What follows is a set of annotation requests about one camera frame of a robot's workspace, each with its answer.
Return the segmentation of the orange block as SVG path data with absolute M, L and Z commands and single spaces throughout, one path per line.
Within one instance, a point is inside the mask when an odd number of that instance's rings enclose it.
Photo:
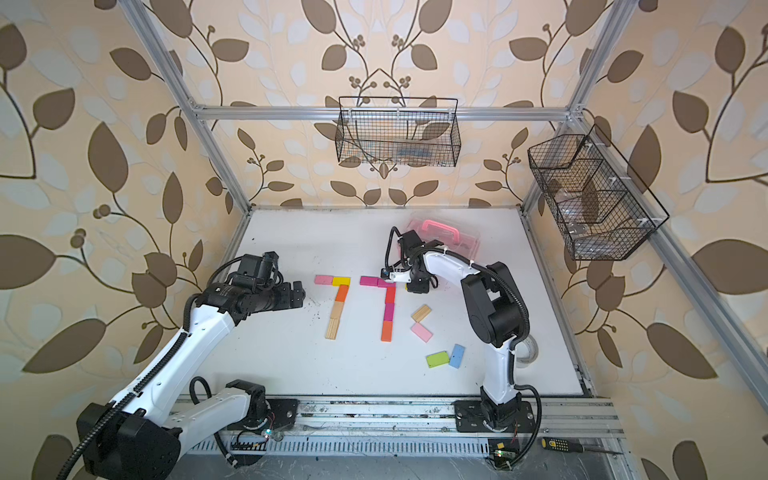
M 393 333 L 393 321 L 385 320 L 382 322 L 381 341 L 391 342 Z
M 344 303 L 347 297 L 347 294 L 349 292 L 349 286 L 348 285 L 340 285 L 335 301 Z

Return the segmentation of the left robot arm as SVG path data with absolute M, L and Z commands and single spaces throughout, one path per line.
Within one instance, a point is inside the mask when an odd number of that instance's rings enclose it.
M 270 439 L 276 427 L 290 424 L 270 405 L 265 387 L 246 380 L 227 383 L 185 413 L 171 412 L 184 389 L 204 381 L 199 367 L 242 321 L 303 306 L 303 285 L 284 279 L 276 252 L 231 262 L 237 268 L 224 281 L 211 278 L 186 301 L 181 329 L 138 377 L 110 402 L 92 403 L 79 415 L 79 443 L 58 478 L 81 462 L 104 479 L 165 479 L 192 447 L 229 425 Z

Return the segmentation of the magenta block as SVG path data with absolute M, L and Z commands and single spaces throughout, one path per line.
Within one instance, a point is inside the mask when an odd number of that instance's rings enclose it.
M 386 289 L 390 289 L 390 288 L 396 288 L 396 287 L 397 287 L 397 284 L 396 284 L 395 282 L 391 282 L 391 281 L 389 281 L 389 280 L 386 280 L 386 279 L 379 279 L 379 280 L 377 281 L 377 286 L 378 286 L 379 288 L 386 288 Z
M 376 277 L 361 276 L 359 280 L 359 284 L 361 286 L 377 287 L 379 285 L 379 279 Z
M 392 322 L 394 319 L 394 310 L 395 310 L 395 304 L 394 303 L 386 303 L 385 304 L 385 311 L 384 311 L 384 317 L 383 320 L 385 322 Z

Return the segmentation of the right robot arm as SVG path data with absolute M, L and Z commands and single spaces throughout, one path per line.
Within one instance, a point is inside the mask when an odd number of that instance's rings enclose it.
M 481 265 L 438 240 L 423 240 L 414 230 L 390 230 L 381 278 L 426 294 L 446 280 L 461 288 L 469 324 L 487 346 L 479 410 L 488 431 L 506 433 L 531 414 L 528 440 L 516 452 L 496 450 L 490 466 L 511 471 L 531 450 L 540 432 L 542 397 L 536 387 L 515 381 L 516 347 L 530 336 L 530 314 L 508 267 Z

